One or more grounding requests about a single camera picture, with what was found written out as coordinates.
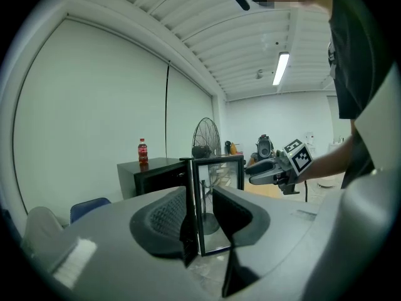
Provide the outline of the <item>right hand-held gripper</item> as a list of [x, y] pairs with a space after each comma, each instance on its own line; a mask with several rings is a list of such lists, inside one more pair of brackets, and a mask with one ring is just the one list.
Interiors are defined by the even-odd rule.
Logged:
[[264, 159], [247, 167], [245, 174], [253, 185], [277, 185], [284, 195], [298, 194], [295, 184], [302, 173], [310, 167], [313, 158], [306, 144], [295, 139], [282, 150], [277, 150], [274, 159]]

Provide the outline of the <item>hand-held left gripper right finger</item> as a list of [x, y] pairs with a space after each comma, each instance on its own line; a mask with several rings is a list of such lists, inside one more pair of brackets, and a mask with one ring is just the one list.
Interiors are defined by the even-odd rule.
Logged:
[[213, 213], [231, 246], [222, 288], [229, 297], [260, 279], [260, 276], [241, 264], [236, 248], [255, 245], [270, 225], [268, 212], [235, 195], [231, 187], [213, 189]]

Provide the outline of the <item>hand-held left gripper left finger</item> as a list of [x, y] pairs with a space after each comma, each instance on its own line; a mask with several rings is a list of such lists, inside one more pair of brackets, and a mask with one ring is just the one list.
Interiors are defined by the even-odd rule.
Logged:
[[166, 195], [135, 212], [130, 220], [130, 231], [150, 255], [183, 260], [180, 232], [186, 215], [186, 188], [181, 186], [170, 189]]

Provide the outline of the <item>cola bottle with red cap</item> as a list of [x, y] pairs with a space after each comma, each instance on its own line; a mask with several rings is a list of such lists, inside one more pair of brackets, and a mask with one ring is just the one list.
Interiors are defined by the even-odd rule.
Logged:
[[138, 161], [141, 165], [148, 163], [148, 147], [144, 138], [140, 139], [140, 143], [138, 145]]

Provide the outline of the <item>person's right forearm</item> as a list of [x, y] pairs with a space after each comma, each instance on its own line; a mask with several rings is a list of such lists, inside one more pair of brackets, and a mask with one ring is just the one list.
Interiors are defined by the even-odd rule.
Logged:
[[355, 136], [355, 124], [351, 120], [351, 135], [339, 147], [325, 156], [315, 159], [307, 170], [302, 173], [297, 183], [310, 179], [334, 176], [346, 171], [352, 156], [353, 140]]

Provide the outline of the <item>black round machine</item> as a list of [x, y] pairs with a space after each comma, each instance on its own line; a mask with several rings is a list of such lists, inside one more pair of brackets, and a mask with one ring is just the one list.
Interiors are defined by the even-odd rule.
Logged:
[[256, 146], [258, 161], [269, 159], [273, 156], [273, 143], [266, 134], [263, 134], [259, 137]]

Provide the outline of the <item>black floor fan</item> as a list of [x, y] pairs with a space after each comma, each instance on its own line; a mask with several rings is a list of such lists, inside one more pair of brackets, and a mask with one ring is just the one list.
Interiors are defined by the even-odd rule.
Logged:
[[[209, 117], [204, 117], [195, 128], [192, 139], [192, 157], [194, 159], [209, 159], [221, 155], [221, 142], [219, 131], [216, 124]], [[206, 181], [200, 181], [200, 189], [202, 191], [202, 213], [201, 220], [205, 235], [211, 235], [219, 229], [216, 217], [207, 212], [207, 198], [211, 193], [211, 185], [207, 185]]]

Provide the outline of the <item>blue chair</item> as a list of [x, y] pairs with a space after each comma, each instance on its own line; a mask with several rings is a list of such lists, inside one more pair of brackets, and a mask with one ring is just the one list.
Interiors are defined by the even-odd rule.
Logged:
[[86, 215], [90, 211], [99, 208], [104, 205], [108, 205], [111, 202], [107, 198], [96, 198], [82, 203], [75, 204], [70, 209], [70, 224], [74, 223], [82, 216]]

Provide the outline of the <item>long ceiling lamp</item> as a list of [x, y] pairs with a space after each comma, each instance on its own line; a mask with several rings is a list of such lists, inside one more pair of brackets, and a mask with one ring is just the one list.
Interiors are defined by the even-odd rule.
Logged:
[[288, 52], [282, 52], [279, 54], [278, 64], [276, 67], [276, 72], [274, 74], [273, 83], [272, 83], [273, 86], [280, 85], [283, 75], [286, 71], [289, 58], [290, 58], [290, 54]]

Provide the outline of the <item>grey shell chair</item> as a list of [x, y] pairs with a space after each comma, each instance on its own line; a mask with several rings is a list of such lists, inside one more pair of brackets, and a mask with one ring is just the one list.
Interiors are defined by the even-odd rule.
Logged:
[[28, 213], [21, 249], [33, 256], [44, 250], [63, 230], [50, 209], [35, 207]]

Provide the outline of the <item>person's black shirt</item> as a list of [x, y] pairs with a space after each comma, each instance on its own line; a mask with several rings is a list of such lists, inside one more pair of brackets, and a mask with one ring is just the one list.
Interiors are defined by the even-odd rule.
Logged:
[[363, 0], [333, 0], [329, 24], [328, 61], [339, 118], [354, 122], [377, 93], [394, 57]]

